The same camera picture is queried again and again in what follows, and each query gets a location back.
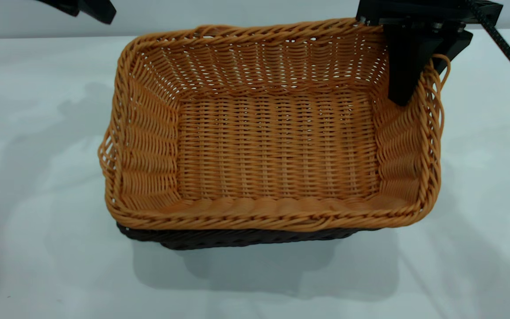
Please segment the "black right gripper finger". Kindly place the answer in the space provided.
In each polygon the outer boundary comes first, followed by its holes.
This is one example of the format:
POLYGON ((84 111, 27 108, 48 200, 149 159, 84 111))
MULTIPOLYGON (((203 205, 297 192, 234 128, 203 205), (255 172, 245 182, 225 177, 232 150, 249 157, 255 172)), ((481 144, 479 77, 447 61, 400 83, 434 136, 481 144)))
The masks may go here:
POLYGON ((433 30, 433 33, 441 39, 433 55, 446 56, 450 61, 467 48, 473 39, 473 34, 465 30, 433 30))
POLYGON ((389 99, 406 107, 429 59, 443 42, 438 33, 403 25, 384 25, 389 53, 389 99))

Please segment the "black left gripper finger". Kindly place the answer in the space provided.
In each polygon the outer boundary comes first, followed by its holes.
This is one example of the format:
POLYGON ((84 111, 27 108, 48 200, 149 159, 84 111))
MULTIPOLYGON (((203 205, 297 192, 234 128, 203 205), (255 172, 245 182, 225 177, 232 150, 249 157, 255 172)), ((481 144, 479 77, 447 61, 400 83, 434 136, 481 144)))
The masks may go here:
POLYGON ((117 13, 110 0, 80 0, 79 10, 107 25, 111 25, 117 13))
POLYGON ((69 16, 76 17, 80 13, 77 0, 38 0, 38 2, 51 6, 69 16))

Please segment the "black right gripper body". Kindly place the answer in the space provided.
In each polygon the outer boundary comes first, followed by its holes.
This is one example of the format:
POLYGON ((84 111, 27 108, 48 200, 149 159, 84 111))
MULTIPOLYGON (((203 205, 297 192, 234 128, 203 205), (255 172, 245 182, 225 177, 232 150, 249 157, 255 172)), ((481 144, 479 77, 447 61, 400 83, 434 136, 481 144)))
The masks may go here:
POLYGON ((489 0, 361 0, 356 20, 385 32, 462 32, 468 24, 481 24, 475 12, 496 26, 502 9, 489 0))

